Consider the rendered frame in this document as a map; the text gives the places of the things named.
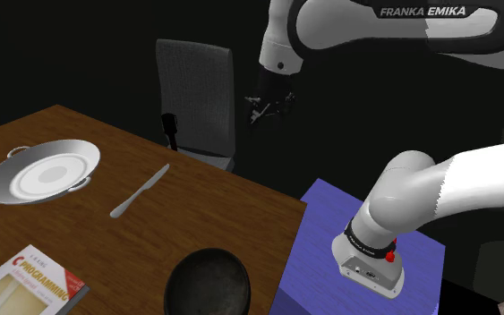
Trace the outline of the grey chair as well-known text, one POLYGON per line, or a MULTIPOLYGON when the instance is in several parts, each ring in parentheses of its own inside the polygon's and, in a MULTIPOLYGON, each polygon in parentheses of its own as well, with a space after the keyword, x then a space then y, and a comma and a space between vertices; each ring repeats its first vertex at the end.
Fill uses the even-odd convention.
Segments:
POLYGON ((158 39, 156 59, 168 147, 231 172, 235 154, 235 87, 228 48, 158 39))

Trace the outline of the brown wooden table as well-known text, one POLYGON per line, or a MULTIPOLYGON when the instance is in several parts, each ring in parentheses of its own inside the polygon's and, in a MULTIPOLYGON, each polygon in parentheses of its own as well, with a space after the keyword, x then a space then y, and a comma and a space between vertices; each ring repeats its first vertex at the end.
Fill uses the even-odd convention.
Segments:
POLYGON ((0 204, 0 266, 31 244, 90 287, 71 315, 162 315, 175 265, 218 247, 245 265, 250 315, 269 314, 303 202, 63 106, 1 125, 0 163, 11 149, 60 139, 97 145, 98 168, 59 199, 0 204), (166 164, 119 218, 109 216, 166 164))

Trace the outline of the silver table knife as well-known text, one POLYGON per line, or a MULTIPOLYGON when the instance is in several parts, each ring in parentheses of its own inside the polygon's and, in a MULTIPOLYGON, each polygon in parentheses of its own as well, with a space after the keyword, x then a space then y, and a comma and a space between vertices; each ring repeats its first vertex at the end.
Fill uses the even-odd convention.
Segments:
POLYGON ((134 194, 132 194, 128 199, 115 207, 110 213, 111 218, 119 218, 132 204, 132 202, 141 195, 144 191, 150 189, 170 168, 169 164, 164 165, 160 170, 158 170, 151 178, 143 184, 134 194))

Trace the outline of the purple robot stand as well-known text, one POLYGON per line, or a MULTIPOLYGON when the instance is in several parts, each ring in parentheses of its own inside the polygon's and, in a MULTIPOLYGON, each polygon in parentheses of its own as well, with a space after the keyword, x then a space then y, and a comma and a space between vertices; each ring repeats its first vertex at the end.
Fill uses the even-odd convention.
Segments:
POLYGON ((269 315, 438 315, 445 246, 419 232, 401 234, 405 283, 390 300, 340 275, 333 239, 362 202, 318 179, 304 194, 302 223, 269 315))

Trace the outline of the black bowl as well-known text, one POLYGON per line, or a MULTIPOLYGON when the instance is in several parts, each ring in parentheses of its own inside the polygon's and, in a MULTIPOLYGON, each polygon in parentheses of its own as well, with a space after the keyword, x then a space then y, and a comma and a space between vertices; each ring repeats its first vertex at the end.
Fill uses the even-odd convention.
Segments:
POLYGON ((230 251, 205 248, 183 258, 164 292, 164 315, 248 315, 251 283, 230 251))

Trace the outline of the white and red book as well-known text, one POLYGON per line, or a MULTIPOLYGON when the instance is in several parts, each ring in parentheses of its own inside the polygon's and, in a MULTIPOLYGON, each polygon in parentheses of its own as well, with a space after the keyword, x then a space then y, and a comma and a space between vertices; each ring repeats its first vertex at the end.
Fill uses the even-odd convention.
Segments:
POLYGON ((89 290, 30 244, 0 266, 0 315, 68 315, 89 290))

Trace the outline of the grey two-handled pan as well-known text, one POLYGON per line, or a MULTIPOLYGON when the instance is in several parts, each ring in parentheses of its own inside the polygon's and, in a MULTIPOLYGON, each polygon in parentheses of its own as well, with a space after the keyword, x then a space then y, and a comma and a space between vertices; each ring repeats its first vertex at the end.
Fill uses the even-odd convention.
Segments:
POLYGON ((10 150, 0 163, 0 204, 54 200, 87 186, 100 161, 86 140, 53 140, 10 150))

